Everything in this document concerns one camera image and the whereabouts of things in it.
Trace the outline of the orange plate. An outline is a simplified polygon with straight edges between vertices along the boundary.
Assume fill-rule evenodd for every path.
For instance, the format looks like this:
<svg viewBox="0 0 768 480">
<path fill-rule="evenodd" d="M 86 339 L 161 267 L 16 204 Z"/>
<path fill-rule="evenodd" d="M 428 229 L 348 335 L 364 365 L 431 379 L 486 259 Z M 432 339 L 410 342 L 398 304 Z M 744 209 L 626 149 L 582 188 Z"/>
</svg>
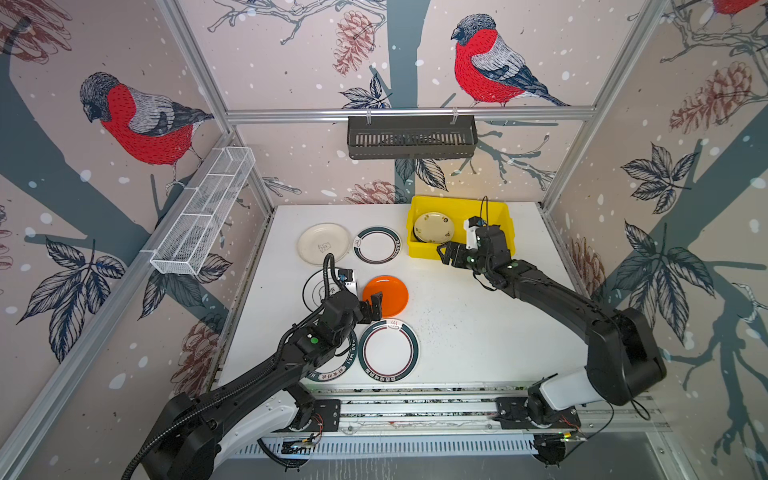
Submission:
<svg viewBox="0 0 768 480">
<path fill-rule="evenodd" d="M 378 276 L 370 280 L 363 289 L 363 299 L 370 300 L 375 294 L 382 294 L 382 317 L 394 318 L 401 314 L 409 301 L 406 285 L 397 277 Z"/>
</svg>

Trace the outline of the green red rimmed plate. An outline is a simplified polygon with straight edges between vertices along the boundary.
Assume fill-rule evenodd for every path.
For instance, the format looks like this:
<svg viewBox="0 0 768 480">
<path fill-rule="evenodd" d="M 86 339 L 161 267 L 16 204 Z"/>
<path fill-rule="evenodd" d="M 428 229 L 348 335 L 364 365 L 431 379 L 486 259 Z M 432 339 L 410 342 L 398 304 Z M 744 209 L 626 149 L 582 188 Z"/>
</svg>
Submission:
<svg viewBox="0 0 768 480">
<path fill-rule="evenodd" d="M 418 363 L 420 346 L 414 330 L 405 322 L 391 318 L 373 323 L 358 344 L 358 361 L 363 372 L 374 381 L 398 382 Z"/>
</svg>

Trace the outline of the cream plate floral marks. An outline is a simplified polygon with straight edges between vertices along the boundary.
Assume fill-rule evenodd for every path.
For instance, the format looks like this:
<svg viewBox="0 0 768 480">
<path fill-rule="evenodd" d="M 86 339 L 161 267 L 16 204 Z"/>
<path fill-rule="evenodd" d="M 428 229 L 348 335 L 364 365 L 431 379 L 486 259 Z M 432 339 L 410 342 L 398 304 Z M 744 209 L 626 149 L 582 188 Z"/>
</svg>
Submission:
<svg viewBox="0 0 768 480">
<path fill-rule="evenodd" d="M 413 233 L 420 242 L 441 245 L 452 240 L 455 226 L 445 214 L 432 211 L 414 220 Z"/>
</svg>

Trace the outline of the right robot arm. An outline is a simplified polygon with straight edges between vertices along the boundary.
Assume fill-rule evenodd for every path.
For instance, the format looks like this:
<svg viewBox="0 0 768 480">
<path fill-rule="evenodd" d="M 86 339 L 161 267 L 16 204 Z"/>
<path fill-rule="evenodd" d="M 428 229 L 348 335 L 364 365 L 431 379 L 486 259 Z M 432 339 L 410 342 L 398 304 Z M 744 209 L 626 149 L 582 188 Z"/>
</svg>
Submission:
<svg viewBox="0 0 768 480">
<path fill-rule="evenodd" d="M 604 307 L 532 263 L 514 258 L 500 226 L 472 225 L 465 244 L 449 241 L 438 246 L 437 253 L 442 263 L 484 277 L 484 288 L 543 311 L 587 345 L 585 366 L 540 380 L 527 390 L 526 409 L 534 423 L 550 424 L 577 404 L 626 405 L 666 378 L 659 347 L 640 311 Z"/>
</svg>

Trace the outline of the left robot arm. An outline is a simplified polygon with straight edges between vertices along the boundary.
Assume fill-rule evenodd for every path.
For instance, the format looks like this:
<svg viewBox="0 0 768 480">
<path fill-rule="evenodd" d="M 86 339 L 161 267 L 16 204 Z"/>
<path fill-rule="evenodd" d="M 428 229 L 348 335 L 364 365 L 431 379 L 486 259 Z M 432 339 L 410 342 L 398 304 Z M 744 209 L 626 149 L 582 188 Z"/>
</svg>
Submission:
<svg viewBox="0 0 768 480">
<path fill-rule="evenodd" d="M 298 410 L 311 412 L 314 397 L 300 381 L 334 357 L 357 325 L 381 320 L 382 299 L 338 291 L 292 325 L 257 366 L 196 398 L 182 393 L 169 400 L 122 477 L 142 467 L 150 479 L 208 479 L 225 435 L 274 395 L 286 393 Z"/>
</svg>

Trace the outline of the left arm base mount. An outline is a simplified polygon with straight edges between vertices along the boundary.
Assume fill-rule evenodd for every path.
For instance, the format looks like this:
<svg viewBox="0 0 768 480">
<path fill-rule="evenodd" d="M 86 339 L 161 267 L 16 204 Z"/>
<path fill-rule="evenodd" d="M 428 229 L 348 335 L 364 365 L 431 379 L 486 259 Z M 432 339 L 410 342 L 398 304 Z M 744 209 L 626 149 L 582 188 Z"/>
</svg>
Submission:
<svg viewBox="0 0 768 480">
<path fill-rule="evenodd" d="M 287 426 L 292 432 L 337 432 L 341 418 L 341 401 L 316 399 L 312 404 L 301 405 L 295 418 Z"/>
</svg>

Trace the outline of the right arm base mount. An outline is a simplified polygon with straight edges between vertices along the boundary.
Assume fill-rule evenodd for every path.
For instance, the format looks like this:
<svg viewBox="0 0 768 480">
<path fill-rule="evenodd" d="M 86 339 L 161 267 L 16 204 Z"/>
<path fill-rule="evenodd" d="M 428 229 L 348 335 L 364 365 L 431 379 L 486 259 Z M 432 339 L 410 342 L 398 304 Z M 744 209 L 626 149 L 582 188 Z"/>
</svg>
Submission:
<svg viewBox="0 0 768 480">
<path fill-rule="evenodd" d="M 553 410 L 545 402 L 528 397 L 497 397 L 495 400 L 495 421 L 503 429 L 580 429 L 581 421 L 577 410 Z"/>
</svg>

